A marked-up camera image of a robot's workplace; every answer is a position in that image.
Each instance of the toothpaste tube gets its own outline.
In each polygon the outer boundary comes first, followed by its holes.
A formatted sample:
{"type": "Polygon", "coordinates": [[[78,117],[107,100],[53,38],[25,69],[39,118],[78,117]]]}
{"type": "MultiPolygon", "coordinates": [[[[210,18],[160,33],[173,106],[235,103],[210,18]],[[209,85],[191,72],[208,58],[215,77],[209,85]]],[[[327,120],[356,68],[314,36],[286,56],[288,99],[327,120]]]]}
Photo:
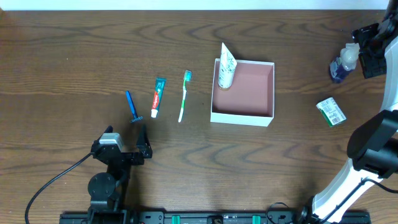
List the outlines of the toothpaste tube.
{"type": "Polygon", "coordinates": [[[229,90],[234,79],[235,68],[238,63],[223,43],[221,46],[220,69],[218,70],[218,87],[229,90]]]}
{"type": "Polygon", "coordinates": [[[166,84],[165,78],[156,78],[155,95],[154,101],[152,102],[152,109],[150,116],[156,118],[157,112],[159,112],[160,101],[162,100],[164,85],[166,84]]]}

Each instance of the toothpaste cap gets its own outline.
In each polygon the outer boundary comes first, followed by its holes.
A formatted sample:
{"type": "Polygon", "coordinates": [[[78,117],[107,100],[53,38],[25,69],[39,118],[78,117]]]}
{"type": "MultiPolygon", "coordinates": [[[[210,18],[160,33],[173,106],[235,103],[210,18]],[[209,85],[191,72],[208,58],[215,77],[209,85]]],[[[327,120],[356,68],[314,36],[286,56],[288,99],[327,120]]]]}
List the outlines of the toothpaste cap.
{"type": "Polygon", "coordinates": [[[150,111],[150,116],[151,116],[152,118],[156,118],[156,115],[157,115],[157,110],[156,110],[156,109],[152,109],[152,110],[150,111]]]}

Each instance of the razor head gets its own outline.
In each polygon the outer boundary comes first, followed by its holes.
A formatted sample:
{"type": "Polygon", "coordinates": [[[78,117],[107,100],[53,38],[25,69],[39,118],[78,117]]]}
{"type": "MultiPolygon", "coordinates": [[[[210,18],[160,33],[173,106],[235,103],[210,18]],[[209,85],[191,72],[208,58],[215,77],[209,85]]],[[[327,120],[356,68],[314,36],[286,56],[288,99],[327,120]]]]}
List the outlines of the razor head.
{"type": "Polygon", "coordinates": [[[136,119],[132,119],[132,120],[130,120],[130,123],[134,123],[134,122],[136,122],[136,121],[140,121],[140,120],[142,120],[143,119],[143,117],[142,116],[140,116],[140,117],[138,117],[138,118],[136,118],[136,119]]]}

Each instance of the blue razor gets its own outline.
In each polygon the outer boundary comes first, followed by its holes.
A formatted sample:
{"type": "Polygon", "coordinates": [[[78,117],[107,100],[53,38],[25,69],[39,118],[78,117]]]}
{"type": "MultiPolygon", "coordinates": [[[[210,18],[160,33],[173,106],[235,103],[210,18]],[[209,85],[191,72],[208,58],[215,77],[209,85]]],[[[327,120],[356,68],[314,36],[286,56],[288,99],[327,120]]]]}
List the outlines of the blue razor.
{"type": "Polygon", "coordinates": [[[129,91],[126,91],[126,97],[127,97],[127,101],[129,102],[130,110],[131,110],[132,117],[133,117],[133,119],[130,121],[130,123],[134,123],[136,121],[142,120],[143,117],[142,116],[138,117],[138,115],[137,115],[136,107],[134,106],[134,103],[132,102],[132,98],[131,98],[129,91]]]}

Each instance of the green connector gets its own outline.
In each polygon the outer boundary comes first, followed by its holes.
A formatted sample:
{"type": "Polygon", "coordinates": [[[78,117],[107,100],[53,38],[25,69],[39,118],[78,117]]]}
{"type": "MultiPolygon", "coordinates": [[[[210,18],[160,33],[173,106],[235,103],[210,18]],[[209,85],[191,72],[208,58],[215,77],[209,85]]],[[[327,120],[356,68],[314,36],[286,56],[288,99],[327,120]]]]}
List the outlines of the green connector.
{"type": "Polygon", "coordinates": [[[259,215],[253,215],[253,224],[261,224],[261,217],[259,215]]]}
{"type": "Polygon", "coordinates": [[[172,224],[180,224],[180,216],[179,215],[172,216],[172,224]]]}

